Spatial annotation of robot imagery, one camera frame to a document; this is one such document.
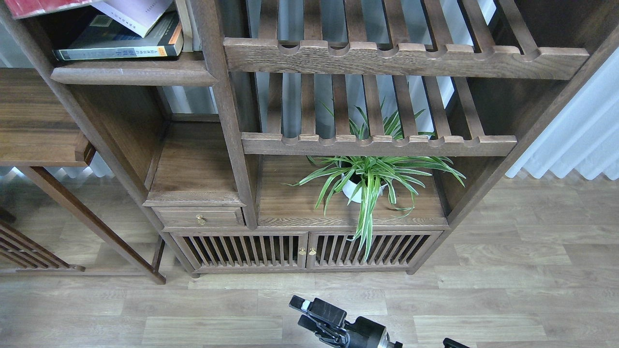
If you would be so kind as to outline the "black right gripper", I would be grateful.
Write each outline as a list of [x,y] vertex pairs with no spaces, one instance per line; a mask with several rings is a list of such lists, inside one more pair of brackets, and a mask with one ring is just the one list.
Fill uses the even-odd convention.
[[305,300],[292,296],[289,307],[301,311],[297,324],[311,331],[318,339],[335,348],[391,348],[386,327],[377,322],[357,317],[355,322],[345,320],[347,312],[321,299]]

